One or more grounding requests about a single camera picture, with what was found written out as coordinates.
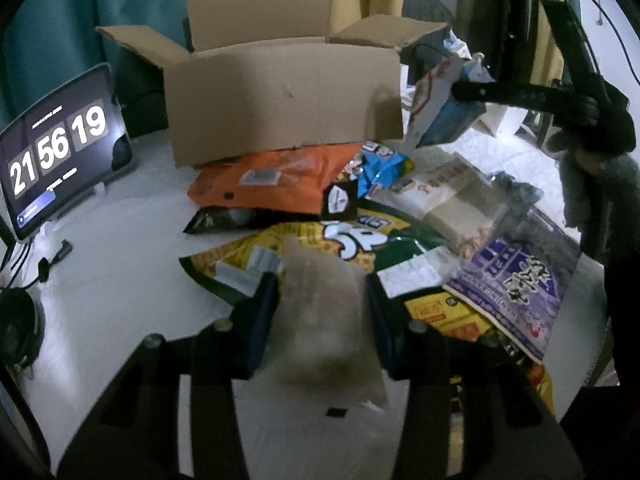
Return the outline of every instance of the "cardboard box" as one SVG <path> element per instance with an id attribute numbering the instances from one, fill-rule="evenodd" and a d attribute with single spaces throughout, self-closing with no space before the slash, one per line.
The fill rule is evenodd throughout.
<path id="1" fill-rule="evenodd" d="M 445 23 L 370 16 L 329 35 L 331 0 L 189 0 L 195 52 L 144 25 L 97 27 L 164 71 L 177 167 L 402 138 L 398 50 Z"/>

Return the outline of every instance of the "white table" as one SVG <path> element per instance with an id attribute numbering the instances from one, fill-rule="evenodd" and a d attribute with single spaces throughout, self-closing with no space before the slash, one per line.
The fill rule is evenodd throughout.
<path id="1" fill-rule="evenodd" d="M 521 177 L 518 167 L 510 166 L 516 158 L 507 157 L 525 161 L 530 154 L 523 155 L 521 146 L 500 148 L 495 139 L 478 135 L 467 134 L 465 142 L 482 164 L 465 152 L 464 142 L 459 151 L 487 171 L 492 168 L 486 167 L 478 146 L 496 146 L 500 156 L 495 164 Z M 138 167 L 109 184 L 105 196 L 89 197 L 48 225 L 46 236 L 36 237 L 23 277 L 29 281 L 37 260 L 51 256 L 63 238 L 73 244 L 49 282 L 33 289 L 46 313 L 46 335 L 34 378 L 23 385 L 54 468 L 93 403 L 145 335 L 193 335 L 230 312 L 182 270 L 178 257 L 243 233 L 183 234 L 197 210 L 186 195 L 196 171 L 174 168 L 162 132 L 135 140 L 133 148 Z M 530 181 L 536 184 L 535 178 Z M 599 266 L 583 258 L 554 327 L 545 364 L 554 379 L 558 415 L 586 378 L 604 335 L 601 274 Z M 345 468 L 352 478 L 389 478 L 406 391 L 405 383 L 388 383 L 386 413 L 359 408 L 345 419 L 327 418 L 318 407 L 236 400 L 252 478 L 346 478 Z M 181 396 L 179 420 L 187 414 L 186 397 Z M 180 424 L 179 433 L 181 470 L 188 474 L 188 427 Z"/>

